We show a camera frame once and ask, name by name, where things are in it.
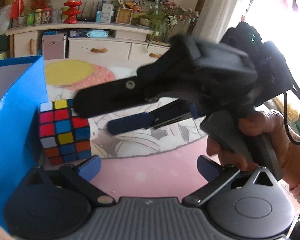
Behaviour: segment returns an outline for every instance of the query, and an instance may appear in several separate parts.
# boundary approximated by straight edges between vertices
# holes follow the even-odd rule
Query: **white curtain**
[[[219,42],[229,27],[235,27],[250,0],[206,0],[192,35]]]

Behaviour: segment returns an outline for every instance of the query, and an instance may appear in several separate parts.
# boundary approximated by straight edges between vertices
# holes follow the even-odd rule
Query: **red square sticker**
[[[53,122],[52,111],[40,113],[40,121],[39,122],[40,123]]]
[[[69,118],[68,109],[56,110],[54,111],[54,120],[64,120]]]
[[[72,123],[74,128],[89,126],[88,120],[80,117],[72,118]]]
[[[61,157],[52,157],[49,158],[49,162],[51,165],[58,165],[63,163],[63,159]]]
[[[54,135],[54,125],[53,123],[47,123],[39,126],[39,136],[46,137]]]

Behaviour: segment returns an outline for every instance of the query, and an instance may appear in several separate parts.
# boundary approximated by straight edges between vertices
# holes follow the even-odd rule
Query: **ridged gray surface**
[[[88,223],[62,240],[229,240],[197,208],[177,198],[121,198],[95,210]]]

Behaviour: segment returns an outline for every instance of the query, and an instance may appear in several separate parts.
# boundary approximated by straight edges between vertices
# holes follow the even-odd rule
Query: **red flag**
[[[24,9],[25,3],[23,0],[15,0],[11,7],[10,18],[18,19]]]

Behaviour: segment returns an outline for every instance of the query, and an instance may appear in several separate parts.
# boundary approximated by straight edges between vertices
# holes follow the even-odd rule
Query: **blue box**
[[[0,60],[0,225],[4,228],[6,201],[39,159],[37,107],[47,101],[42,57]]]

